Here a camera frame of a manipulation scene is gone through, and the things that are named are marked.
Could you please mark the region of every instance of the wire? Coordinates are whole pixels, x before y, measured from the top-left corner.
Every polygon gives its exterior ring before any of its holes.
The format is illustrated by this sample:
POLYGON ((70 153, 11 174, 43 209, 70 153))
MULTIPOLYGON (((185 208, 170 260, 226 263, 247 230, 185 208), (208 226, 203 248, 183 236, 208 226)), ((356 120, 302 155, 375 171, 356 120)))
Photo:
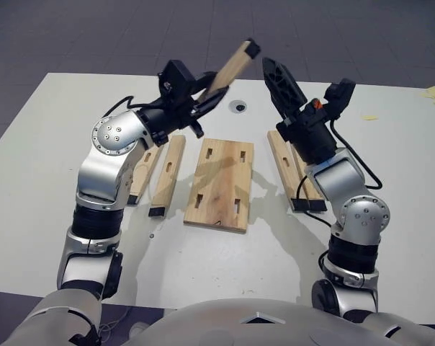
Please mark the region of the wire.
POLYGON ((110 115, 114 110, 116 110, 120 105, 124 104, 125 102, 127 102, 126 108, 129 110, 131 110, 133 108, 148 108, 151 110, 162 110, 163 109, 163 107, 161 107, 161 106, 155 106, 155 105, 151 105, 148 103, 136 103, 136 104, 132 105, 131 102, 133 100, 134 100, 134 96, 132 96, 132 95, 123 97, 119 102, 117 102, 108 111, 106 111, 102 117, 106 117, 106 116, 110 115))
MULTIPOLYGON (((305 175, 301 181, 299 182, 299 185, 297 186, 296 189, 296 200, 299 200, 299 196, 301 193, 301 187, 304 185, 305 180, 307 179, 307 175, 305 175)), ((309 216, 310 218, 313 218, 317 221, 320 221, 321 223, 327 225, 327 227, 331 228, 331 224, 329 222, 327 222, 326 220, 323 220, 322 218, 319 218, 318 216, 315 216, 311 213, 309 213, 308 211, 304 211, 303 212, 305 215, 309 216)), ((326 256, 326 254, 328 254, 328 250, 326 250, 324 253, 322 253, 319 257, 318 257, 318 266, 320 268, 320 270, 323 270, 323 258, 326 256)))
POLYGON ((328 254, 328 250, 324 251, 319 257, 318 257, 318 266, 320 267, 320 270, 323 270, 323 258, 328 254))
POLYGON ((340 142, 342 142, 343 145, 345 145, 345 147, 351 152, 351 154, 354 156, 354 158, 362 165, 364 170, 367 171, 367 173, 370 175, 370 177, 377 184, 377 186, 370 186, 370 185, 365 185, 365 186, 368 189, 370 189, 370 190, 380 190, 380 189, 382 189, 382 182, 377 177, 377 175, 375 173, 373 173, 373 171, 367 166, 367 164, 364 163, 362 158, 356 153, 356 151, 351 147, 351 145, 349 143, 347 143, 347 141, 334 128, 334 119, 332 119, 332 121, 330 121, 330 129, 331 129, 331 132, 337 137, 337 139, 340 140, 340 142))
POLYGON ((101 343, 104 344, 105 342, 109 341, 110 337, 112 336, 112 330, 114 330, 121 321, 126 319, 128 314, 131 312, 131 309, 133 309, 132 306, 127 307, 125 312, 123 313, 123 315, 119 319, 116 319, 115 321, 107 322, 105 324, 101 324, 99 326, 99 336, 100 337, 101 337, 102 333, 107 333, 107 336, 105 337, 105 339, 101 338, 101 343))

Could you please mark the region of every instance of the wooden board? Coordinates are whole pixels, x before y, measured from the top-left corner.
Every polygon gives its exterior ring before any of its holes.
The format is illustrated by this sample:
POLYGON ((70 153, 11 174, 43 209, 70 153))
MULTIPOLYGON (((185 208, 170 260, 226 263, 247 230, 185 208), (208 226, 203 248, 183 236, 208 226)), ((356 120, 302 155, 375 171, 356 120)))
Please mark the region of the wooden board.
POLYGON ((261 48, 253 40, 243 42, 224 67, 219 70, 211 86, 200 95, 198 101, 203 102, 210 92, 231 85, 260 51, 261 48))
POLYGON ((205 138, 184 222, 246 232, 253 154, 252 143, 205 138))
POLYGON ((133 172, 133 183, 131 184, 130 197, 128 204, 138 204, 140 197, 143 195, 155 165, 160 157, 163 146, 154 146, 147 150, 142 159, 136 164, 133 172))
MULTIPOLYGON (((305 170, 307 165, 305 164, 305 162, 301 159, 301 157, 297 153, 296 148, 292 144, 290 145, 290 147, 291 147, 293 159, 295 161, 295 165, 297 167, 297 177, 299 180, 301 180, 305 176, 304 170, 305 170)), ((305 180, 302 188, 304 189, 305 195, 307 196, 308 200, 322 200, 323 199, 322 195, 320 195, 320 193, 318 193, 317 189, 314 188, 312 182, 309 179, 305 180)))
POLYGON ((177 174, 181 165, 182 154, 186 145, 186 136, 172 136, 169 141, 163 169, 158 178, 157 188, 153 196, 149 216, 165 216, 166 209, 171 204, 173 191, 176 187, 177 174))
MULTIPOLYGON (((300 183, 295 162, 290 150, 288 150, 287 144, 283 141, 278 131, 267 132, 267 138, 269 139, 275 163, 277 164, 278 172, 282 179, 284 193, 288 197, 291 208, 294 210, 295 207, 292 203, 292 199, 296 198, 296 189, 300 183)), ((307 199, 304 189, 300 191, 300 198, 307 199)))
POLYGON ((325 211, 325 201, 309 179, 304 181, 299 200, 296 200, 297 187, 305 176, 305 162, 299 157, 293 146, 285 143, 278 131, 269 131, 267 138, 291 208, 294 211, 325 211))

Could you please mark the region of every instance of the orange component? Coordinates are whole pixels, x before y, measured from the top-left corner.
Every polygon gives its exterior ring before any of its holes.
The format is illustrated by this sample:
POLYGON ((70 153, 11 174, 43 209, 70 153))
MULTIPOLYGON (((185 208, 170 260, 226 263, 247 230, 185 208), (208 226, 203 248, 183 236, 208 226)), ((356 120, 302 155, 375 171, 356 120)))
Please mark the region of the orange component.
POLYGON ((313 100, 313 107, 314 107, 316 110, 319 110, 320 108, 323 108, 323 105, 321 104, 321 102, 320 102, 319 99, 314 99, 314 100, 313 100))

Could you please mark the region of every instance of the white tabletop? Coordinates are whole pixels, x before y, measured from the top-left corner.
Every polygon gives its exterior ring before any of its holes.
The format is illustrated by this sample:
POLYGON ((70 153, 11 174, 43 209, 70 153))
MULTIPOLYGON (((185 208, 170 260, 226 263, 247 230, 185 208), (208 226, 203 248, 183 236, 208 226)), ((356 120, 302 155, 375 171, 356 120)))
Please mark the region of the white tabletop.
MULTIPOLYGON (((311 99, 327 84, 300 83, 311 99)), ((44 296, 55 277, 75 206, 78 169, 91 127, 122 97, 158 96, 151 76, 48 74, 0 140, 0 291, 44 296)), ((201 124, 208 138, 254 143, 246 234, 182 223, 201 141, 189 129, 186 154, 165 221, 147 217, 155 190, 125 209, 119 292, 110 303, 181 308, 217 298, 274 298, 310 304, 329 230, 288 209, 266 139, 280 121, 263 81, 237 80, 201 124), (229 102, 248 105, 232 113, 229 102)), ((337 123, 384 182, 391 221, 382 235, 380 310, 435 324, 435 105, 420 89, 357 86, 337 123), (363 116, 379 119, 365 121, 363 116)), ((331 212, 324 217, 332 221, 331 212)))

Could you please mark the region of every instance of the robotic arm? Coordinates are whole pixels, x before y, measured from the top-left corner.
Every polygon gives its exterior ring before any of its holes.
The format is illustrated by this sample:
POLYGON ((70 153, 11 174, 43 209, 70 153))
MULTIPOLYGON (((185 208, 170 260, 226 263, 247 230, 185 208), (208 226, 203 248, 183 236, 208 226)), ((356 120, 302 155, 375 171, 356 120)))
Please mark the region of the robotic arm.
POLYGON ((213 110, 228 87, 198 102, 215 72, 195 79, 181 61, 169 61, 158 75, 160 97, 111 115, 93 127, 91 150, 81 165, 73 223, 58 271, 58 290, 45 297, 4 345, 100 345, 101 300, 117 292, 122 272, 120 224, 133 171, 146 150, 168 142, 168 134, 190 126, 204 135, 198 119, 213 110))
POLYGON ((380 233, 389 224, 390 212, 385 202, 368 190, 351 152, 337 148, 325 125, 339 119, 355 83, 343 79, 340 84, 330 85, 325 105, 318 99, 307 103, 285 66, 265 58, 263 67, 272 102, 284 119, 277 124, 277 130, 308 164, 306 175, 331 202, 336 217, 328 255, 323 261, 326 278, 313 286, 313 306, 349 321, 362 322, 377 312, 379 273, 375 262, 380 233))

